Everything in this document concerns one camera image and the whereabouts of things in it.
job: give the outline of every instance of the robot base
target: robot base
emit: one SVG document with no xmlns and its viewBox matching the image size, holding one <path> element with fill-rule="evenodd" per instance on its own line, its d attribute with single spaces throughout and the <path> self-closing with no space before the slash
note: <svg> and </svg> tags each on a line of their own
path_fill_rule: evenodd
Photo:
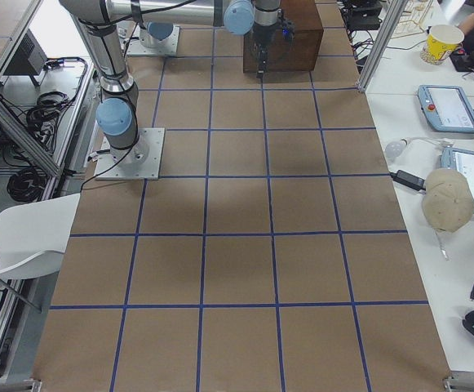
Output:
<svg viewBox="0 0 474 392">
<path fill-rule="evenodd" d="M 147 178 L 149 180 L 158 180 L 158 173 L 161 168 L 162 146 L 164 145 L 164 128 L 140 128 L 140 138 L 149 146 L 148 157 L 141 163 L 124 164 L 119 163 L 116 167 L 108 170 L 97 177 L 97 180 L 140 180 Z M 109 149 L 109 143 L 106 138 L 103 139 L 101 149 Z M 95 175 L 107 170 L 113 166 L 111 154 L 100 155 L 95 167 Z"/>
<path fill-rule="evenodd" d="M 166 38 L 161 44 L 155 45 L 154 47 L 145 47 L 142 43 L 140 43 L 140 41 L 131 41 L 130 46 L 128 47 L 128 56 L 175 57 L 177 56 L 177 48 L 179 47 L 179 32 L 180 27 L 175 26 L 170 37 Z"/>
</svg>

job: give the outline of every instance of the beige cap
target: beige cap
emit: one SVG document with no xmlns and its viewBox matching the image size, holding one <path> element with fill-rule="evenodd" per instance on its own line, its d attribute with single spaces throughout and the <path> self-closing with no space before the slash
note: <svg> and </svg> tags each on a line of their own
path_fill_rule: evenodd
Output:
<svg viewBox="0 0 474 392">
<path fill-rule="evenodd" d="M 423 214 L 436 230 L 453 233 L 471 220 L 474 198 L 467 179 L 454 169 L 436 169 L 425 180 Z"/>
</svg>

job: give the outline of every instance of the table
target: table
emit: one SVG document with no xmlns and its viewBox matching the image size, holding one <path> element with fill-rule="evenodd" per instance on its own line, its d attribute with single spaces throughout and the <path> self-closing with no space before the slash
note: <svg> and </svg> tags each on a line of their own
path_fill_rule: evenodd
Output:
<svg viewBox="0 0 474 392">
<path fill-rule="evenodd" d="M 417 136 L 447 137 L 455 147 L 474 150 L 474 135 L 432 131 L 414 95 L 368 94 L 367 99 L 383 147 Z M 474 97 L 469 100 L 474 106 Z M 425 178 L 438 167 L 440 154 L 434 145 L 414 140 L 388 166 L 393 172 L 401 169 Z M 450 369 L 474 372 L 474 337 L 461 324 L 462 317 L 474 310 L 474 302 L 469 301 L 474 282 L 474 217 L 457 232 L 440 234 L 449 256 L 446 260 L 421 211 L 423 196 L 399 184 L 395 190 Z"/>
</svg>

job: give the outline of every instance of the robotic arm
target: robotic arm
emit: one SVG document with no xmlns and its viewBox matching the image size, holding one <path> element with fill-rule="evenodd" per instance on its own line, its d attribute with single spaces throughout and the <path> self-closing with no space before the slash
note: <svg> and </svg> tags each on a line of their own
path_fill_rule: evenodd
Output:
<svg viewBox="0 0 474 392">
<path fill-rule="evenodd" d="M 188 25 L 224 25 L 237 35 L 254 30 L 259 73 L 265 72 L 268 46 L 285 23 L 281 0 L 60 0 L 73 16 L 91 59 L 100 75 L 104 101 L 97 121 L 111 145 L 113 161 L 132 164 L 143 160 L 135 108 L 138 88 L 128 72 L 116 23 L 133 20 L 141 29 L 148 22 Z"/>
</svg>

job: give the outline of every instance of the power adapter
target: power adapter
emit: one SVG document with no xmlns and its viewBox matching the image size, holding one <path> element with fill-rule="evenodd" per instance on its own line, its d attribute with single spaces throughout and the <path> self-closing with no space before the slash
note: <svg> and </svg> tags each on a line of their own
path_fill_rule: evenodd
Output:
<svg viewBox="0 0 474 392">
<path fill-rule="evenodd" d="M 391 178 L 398 184 L 405 185 L 414 190 L 425 190 L 425 180 L 423 178 L 413 176 L 407 171 L 399 170 L 396 173 L 391 172 Z"/>
</svg>

